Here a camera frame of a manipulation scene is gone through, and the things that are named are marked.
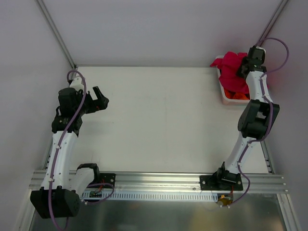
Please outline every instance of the pink cloth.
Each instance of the pink cloth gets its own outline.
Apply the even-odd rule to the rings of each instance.
[[[227,52],[222,59],[216,59],[210,66],[217,66],[221,70],[219,77],[221,85],[232,92],[240,92],[249,94],[249,88],[246,81],[236,75],[242,59],[247,56],[247,53]]]

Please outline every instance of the white table surface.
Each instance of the white table surface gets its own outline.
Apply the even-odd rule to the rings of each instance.
[[[71,170],[215,172],[231,153],[244,106],[221,103],[214,68],[79,67],[108,108],[82,117]],[[260,144],[244,166],[267,173]]]

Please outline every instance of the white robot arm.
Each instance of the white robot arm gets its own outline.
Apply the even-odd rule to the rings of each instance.
[[[261,78],[262,75],[263,75],[263,72],[261,72],[261,71],[251,71],[247,75],[246,83],[249,87],[250,98],[254,99],[254,100],[259,100],[260,102],[263,102],[263,103],[268,103],[263,98],[264,94],[262,94],[262,89],[261,89],[261,84],[263,84],[265,95],[267,96],[267,99],[272,102],[272,99],[269,96],[268,88],[266,86],[267,76],[264,75],[264,77],[262,77],[263,81],[260,81],[260,78]],[[225,162],[225,168],[229,172],[239,173],[239,170],[238,170],[239,158],[240,158],[241,154],[243,153],[245,146],[252,140],[255,140],[255,138],[252,138],[252,137],[244,138],[242,133],[239,132],[239,137],[238,137],[237,142],[236,142],[236,144],[235,144],[235,146],[234,146],[234,148],[231,152],[231,155],[229,156],[229,158]],[[257,144],[256,142],[253,142],[249,145],[248,149],[245,152],[243,159],[241,160],[241,163],[240,163],[241,168],[243,168],[247,157],[249,156],[251,150],[253,149],[253,147],[256,144]]]
[[[269,96],[264,59],[264,49],[253,46],[242,60],[237,75],[246,80],[251,100],[239,119],[239,137],[231,155],[212,176],[200,176],[201,190],[243,190],[240,169],[257,141],[267,136],[280,109]]]
[[[56,116],[51,125],[53,136],[50,165],[40,190],[32,191],[30,196],[32,204],[42,218],[51,217],[48,202],[50,190],[54,217],[74,217],[78,213],[82,193],[91,182],[98,182],[100,177],[96,164],[82,164],[69,181],[69,167],[72,149],[82,125],[81,117],[106,109],[109,100],[103,96],[98,87],[93,88],[96,100],[92,99],[90,92],[85,92],[84,96],[85,87],[81,77],[76,77],[69,83],[69,88],[59,91],[60,106],[56,109]]]

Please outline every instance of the cable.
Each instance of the cable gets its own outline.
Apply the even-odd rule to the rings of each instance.
[[[271,39],[271,40],[275,40],[275,41],[280,42],[280,43],[285,47],[286,52],[287,52],[287,55],[286,55],[286,58],[285,58],[285,60],[284,60],[284,62],[283,62],[282,65],[280,65],[280,66],[277,67],[276,69],[273,69],[273,70],[271,70],[271,71],[267,71],[267,72],[263,73],[263,74],[261,75],[261,77],[260,77],[260,85],[261,85],[262,95],[263,95],[264,100],[266,100],[266,101],[269,103],[269,107],[270,107],[270,108],[269,108],[269,112],[270,112],[270,113],[269,113],[269,125],[268,125],[268,128],[267,128],[267,130],[266,130],[265,135],[264,135],[261,139],[259,139],[259,140],[258,140],[258,139],[252,140],[252,141],[249,141],[249,142],[247,143],[246,147],[244,148],[244,150],[243,150],[243,152],[242,152],[242,154],[241,154],[241,156],[240,156],[240,158],[239,158],[239,161],[237,162],[239,172],[240,172],[240,174],[248,181],[248,186],[247,186],[247,189],[245,190],[245,192],[244,192],[238,199],[236,199],[235,201],[233,201],[232,204],[234,204],[234,203],[238,202],[239,200],[241,200],[241,199],[248,193],[248,191],[249,191],[249,189],[250,189],[250,184],[251,184],[250,179],[242,172],[242,170],[241,170],[241,164],[240,164],[241,161],[242,161],[242,159],[243,159],[243,157],[244,157],[244,155],[245,155],[245,153],[246,153],[246,151],[247,151],[247,149],[248,149],[248,147],[249,147],[249,145],[252,144],[252,143],[254,143],[254,142],[261,142],[261,141],[264,141],[264,140],[266,139],[266,137],[269,135],[270,130],[271,130],[271,126],[272,126],[272,120],[273,120],[273,103],[265,96],[265,90],[264,90],[264,84],[263,84],[263,79],[262,79],[262,78],[264,77],[264,75],[267,75],[267,74],[269,74],[269,73],[278,71],[278,70],[280,70],[281,68],[283,68],[284,65],[287,63],[287,61],[288,61],[288,59],[289,59],[289,54],[290,54],[290,53],[289,53],[289,48],[288,48],[288,46],[285,44],[285,42],[283,42],[282,40],[280,40],[280,39],[278,39],[278,38],[272,38],[272,37],[270,37],[270,38],[264,38],[264,39],[260,40],[259,42],[257,42],[257,43],[256,43],[256,46],[257,46],[259,43],[261,43],[261,42],[263,42],[263,41],[265,41],[265,40],[268,40],[268,39]]]
[[[114,186],[112,185],[112,184],[110,184],[110,183],[97,183],[97,184],[90,184],[90,185],[88,185],[88,187],[94,187],[94,186],[103,186],[103,185],[107,185],[107,186],[110,186],[111,188],[112,188],[112,192],[108,195],[108,196],[106,196],[105,198],[103,198],[103,199],[100,199],[99,201],[97,201],[97,202],[89,202],[89,201],[87,201],[87,202],[85,202],[85,204],[86,205],[97,205],[97,204],[99,204],[99,203],[101,203],[101,202],[104,202],[105,200],[107,200],[109,197],[111,197],[112,196],[112,194],[114,194],[114,192],[115,192],[115,188],[114,188]]]
[[[233,185],[232,185],[232,190],[231,190],[231,192],[228,194],[228,196],[231,195],[231,196],[233,197],[233,191],[234,191],[234,187],[233,187]]]
[[[51,166],[51,175],[50,175],[50,178],[53,178],[53,176],[54,176],[53,173],[54,173],[54,169],[55,169],[55,165],[56,165],[56,161],[57,161],[57,157],[58,157],[58,153],[59,153],[59,150],[60,150],[60,147],[61,147],[62,140],[63,140],[63,138],[64,138],[64,136],[65,136],[67,130],[69,129],[69,127],[72,125],[72,123],[73,123],[74,120],[76,119],[76,117],[77,117],[79,111],[81,110],[81,107],[82,107],[82,105],[83,105],[83,103],[84,103],[84,101],[85,101],[86,94],[87,94],[87,93],[86,93],[86,92],[87,92],[86,79],[83,77],[83,75],[82,75],[79,71],[77,71],[77,70],[70,70],[70,71],[67,73],[67,75],[66,75],[66,78],[67,78],[68,81],[69,81],[69,75],[70,75],[71,73],[77,73],[77,74],[80,75],[80,77],[81,77],[81,79],[82,79],[82,82],[83,82],[83,85],[84,85],[84,91],[83,91],[83,95],[82,95],[82,99],[81,99],[81,102],[80,102],[79,107],[77,108],[75,114],[73,115],[73,117],[71,118],[71,120],[69,121],[69,123],[67,124],[67,126],[65,127],[65,129],[64,129],[64,131],[63,131],[63,133],[62,133],[62,135],[61,135],[61,137],[60,137],[60,139],[59,139],[59,142],[58,142],[58,144],[57,144],[58,147],[57,147],[56,152],[55,152],[55,154],[54,154],[54,158],[53,158],[53,162],[52,162],[52,166]],[[48,207],[49,207],[49,213],[50,213],[50,217],[51,217],[52,222],[53,222],[53,224],[55,225],[55,227],[56,227],[58,230],[62,231],[63,229],[61,229],[60,226],[57,224],[57,222],[56,222],[56,220],[55,220],[55,217],[54,217],[54,214],[53,214],[53,210],[52,210],[52,204],[51,204],[52,183],[53,183],[53,181],[51,180],[51,181],[49,182],[49,189],[48,189]],[[66,225],[65,225],[64,230],[66,229],[67,225],[68,225],[68,218],[66,219]]]
[[[99,187],[98,189],[96,189],[96,190],[94,191],[94,193],[95,193],[95,194],[100,193],[100,192],[102,191],[102,189],[103,189],[103,186],[101,186],[101,187]]]

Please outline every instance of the gray wall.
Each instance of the gray wall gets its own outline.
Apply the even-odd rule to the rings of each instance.
[[[45,0],[78,65],[207,66],[254,44],[280,0]]]
[[[34,0],[0,3],[0,229],[14,229],[51,138],[68,62]]]
[[[285,175],[294,207],[303,230],[308,230],[307,138],[308,138],[308,1],[291,0],[271,37],[284,40],[290,49],[290,59],[281,71],[270,74],[271,96],[281,111],[268,137],[268,145],[278,173]],[[268,70],[285,58],[285,50],[275,41],[266,42]]]

